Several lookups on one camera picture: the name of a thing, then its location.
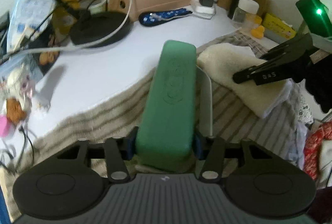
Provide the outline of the white fluffy cloth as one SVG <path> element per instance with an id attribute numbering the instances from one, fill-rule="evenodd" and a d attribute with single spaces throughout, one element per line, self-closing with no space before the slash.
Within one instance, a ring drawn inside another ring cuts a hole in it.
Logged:
<path id="1" fill-rule="evenodd" d="M 197 65 L 216 83 L 231 90 L 256 116 L 266 118 L 290 96 L 292 83 L 282 80 L 257 85 L 249 68 L 265 63 L 250 47 L 219 43 L 198 55 Z"/>

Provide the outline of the beige striped towel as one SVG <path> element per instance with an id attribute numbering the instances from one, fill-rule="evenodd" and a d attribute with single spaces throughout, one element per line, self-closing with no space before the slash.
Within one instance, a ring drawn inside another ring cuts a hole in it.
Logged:
<path id="1" fill-rule="evenodd" d="M 250 138 L 267 150 L 298 168 L 304 166 L 304 144 L 307 135 L 302 113 L 304 98 L 297 84 L 290 86 L 288 98 L 275 107 L 266 118 L 259 118 L 245 105 L 248 96 L 239 96 L 225 87 L 215 70 L 208 70 L 212 80 L 213 133 L 228 142 Z M 125 136 L 138 125 L 153 78 L 148 73 L 124 92 L 103 103 L 68 117 L 34 142 L 18 166 L 20 175 L 47 157 L 81 138 L 102 142 L 111 136 Z"/>

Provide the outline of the yellow box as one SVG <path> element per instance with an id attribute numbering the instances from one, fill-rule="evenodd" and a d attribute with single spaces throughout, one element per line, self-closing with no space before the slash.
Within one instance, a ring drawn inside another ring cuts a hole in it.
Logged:
<path id="1" fill-rule="evenodd" d="M 262 25 L 265 28 L 265 37 L 278 44 L 294 38 L 297 33 L 292 26 L 271 13 L 265 14 Z"/>

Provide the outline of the yellow rubber duck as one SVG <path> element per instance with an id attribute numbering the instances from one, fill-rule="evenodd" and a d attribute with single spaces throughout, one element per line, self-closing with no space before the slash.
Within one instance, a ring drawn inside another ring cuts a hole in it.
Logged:
<path id="1" fill-rule="evenodd" d="M 264 37 L 265 27 L 260 25 L 256 28 L 253 28 L 250 33 L 254 38 L 262 39 Z"/>

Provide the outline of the clear jar white lid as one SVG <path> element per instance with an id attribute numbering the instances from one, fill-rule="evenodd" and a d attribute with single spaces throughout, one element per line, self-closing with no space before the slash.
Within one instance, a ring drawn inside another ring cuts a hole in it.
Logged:
<path id="1" fill-rule="evenodd" d="M 259 4 L 253 0 L 239 0 L 234 11 L 232 23 L 236 28 L 249 31 L 254 26 L 254 20 L 259 10 Z"/>

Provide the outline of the white doll figurine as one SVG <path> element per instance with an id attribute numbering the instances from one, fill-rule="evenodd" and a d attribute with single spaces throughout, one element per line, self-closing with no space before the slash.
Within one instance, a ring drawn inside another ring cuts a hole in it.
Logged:
<path id="1" fill-rule="evenodd" d="M 1 81 L 1 115 L 15 126 L 24 121 L 35 106 L 35 82 L 29 68 L 22 64 Z"/>

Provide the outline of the black lamp base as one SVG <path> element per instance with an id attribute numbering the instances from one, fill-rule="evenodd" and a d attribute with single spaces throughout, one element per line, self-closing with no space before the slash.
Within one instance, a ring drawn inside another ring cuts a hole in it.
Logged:
<path id="1" fill-rule="evenodd" d="M 83 17 L 71 27 L 69 33 L 70 39 L 76 46 L 99 40 L 115 31 L 125 17 L 126 14 L 118 11 L 100 12 Z M 130 18 L 128 18 L 119 32 L 92 48 L 104 47 L 121 41 L 130 33 L 132 26 L 133 24 Z"/>

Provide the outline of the blue polka dot slipper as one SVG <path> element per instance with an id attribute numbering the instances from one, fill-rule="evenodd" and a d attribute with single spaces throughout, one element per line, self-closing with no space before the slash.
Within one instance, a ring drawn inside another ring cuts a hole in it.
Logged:
<path id="1" fill-rule="evenodd" d="M 167 22 L 187 17 L 192 14 L 192 11 L 186 8 L 180 8 L 168 11 L 153 11 L 153 12 L 143 12 L 139 15 L 138 21 L 142 26 L 154 27 Z"/>

